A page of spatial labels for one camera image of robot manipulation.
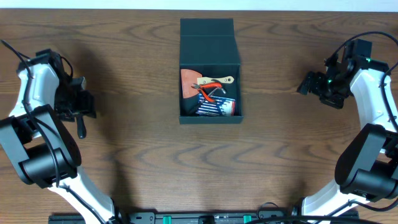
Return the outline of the orange scraper wooden handle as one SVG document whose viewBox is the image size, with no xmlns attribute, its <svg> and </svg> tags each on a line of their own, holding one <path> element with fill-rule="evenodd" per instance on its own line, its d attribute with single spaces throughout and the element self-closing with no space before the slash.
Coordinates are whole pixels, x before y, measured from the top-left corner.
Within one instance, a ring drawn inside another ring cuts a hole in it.
<svg viewBox="0 0 398 224">
<path fill-rule="evenodd" d="M 232 76 L 211 78 L 189 69 L 181 69 L 180 78 L 183 98 L 191 98 L 199 94 L 199 92 L 203 93 L 203 90 L 222 88 L 223 84 L 232 84 L 234 82 Z"/>
</svg>

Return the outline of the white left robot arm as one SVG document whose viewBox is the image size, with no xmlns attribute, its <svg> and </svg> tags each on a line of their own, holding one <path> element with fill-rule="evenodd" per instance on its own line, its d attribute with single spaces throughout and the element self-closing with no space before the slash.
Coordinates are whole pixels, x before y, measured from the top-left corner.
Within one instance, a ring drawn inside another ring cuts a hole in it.
<svg viewBox="0 0 398 224">
<path fill-rule="evenodd" d="M 1 120 L 1 146 L 21 181 L 63 197 L 85 223 L 128 223 L 81 165 L 80 150 L 64 122 L 75 122 L 86 137 L 84 116 L 95 118 L 95 100 L 84 77 L 66 72 L 67 59 L 53 50 L 30 58 L 15 53 L 21 81 L 16 105 Z"/>
</svg>

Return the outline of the red handled pliers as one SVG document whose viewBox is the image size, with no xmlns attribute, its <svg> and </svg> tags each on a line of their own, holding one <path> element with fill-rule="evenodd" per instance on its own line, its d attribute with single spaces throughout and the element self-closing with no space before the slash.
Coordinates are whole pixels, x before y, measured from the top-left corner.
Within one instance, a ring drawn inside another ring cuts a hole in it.
<svg viewBox="0 0 398 224">
<path fill-rule="evenodd" d="M 209 103 L 214 103 L 215 100 L 210 96 L 211 91 L 222 88 L 220 83 L 208 83 L 204 85 L 193 84 L 192 88 L 202 94 L 204 99 Z"/>
</svg>

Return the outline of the clear screwdriver set case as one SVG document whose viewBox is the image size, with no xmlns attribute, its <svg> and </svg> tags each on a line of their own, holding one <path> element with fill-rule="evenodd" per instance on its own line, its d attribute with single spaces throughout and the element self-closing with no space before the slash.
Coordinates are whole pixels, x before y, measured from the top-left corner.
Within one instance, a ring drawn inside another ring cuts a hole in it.
<svg viewBox="0 0 398 224">
<path fill-rule="evenodd" d="M 206 116 L 233 116 L 236 106 L 236 100 L 214 96 L 214 103 L 207 101 L 202 94 L 198 95 L 199 107 L 195 110 L 195 114 Z"/>
</svg>

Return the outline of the black gift box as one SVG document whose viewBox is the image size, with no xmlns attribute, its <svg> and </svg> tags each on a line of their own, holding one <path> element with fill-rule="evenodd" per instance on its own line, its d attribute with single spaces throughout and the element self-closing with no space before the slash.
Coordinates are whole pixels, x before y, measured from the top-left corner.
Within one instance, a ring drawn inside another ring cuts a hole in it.
<svg viewBox="0 0 398 224">
<path fill-rule="evenodd" d="M 239 124 L 243 120 L 241 103 L 241 61 L 232 19 L 181 19 L 179 69 L 189 69 L 205 77 L 232 76 L 232 84 L 223 84 L 226 94 L 217 90 L 211 97 L 236 100 L 233 116 L 202 116 L 188 112 L 198 104 L 198 95 L 183 98 L 179 81 L 180 124 Z"/>
</svg>

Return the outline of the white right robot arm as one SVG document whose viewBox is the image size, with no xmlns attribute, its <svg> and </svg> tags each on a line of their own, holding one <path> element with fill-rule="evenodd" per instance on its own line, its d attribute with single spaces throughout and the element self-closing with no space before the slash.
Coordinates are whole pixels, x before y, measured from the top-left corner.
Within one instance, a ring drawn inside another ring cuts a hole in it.
<svg viewBox="0 0 398 224">
<path fill-rule="evenodd" d="M 325 73 L 309 72 L 297 91 L 336 109 L 353 96 L 361 130 L 339 157 L 334 179 L 303 198 L 294 215 L 335 217 L 355 205 L 397 199 L 397 107 L 387 63 L 354 56 L 326 67 Z"/>
</svg>

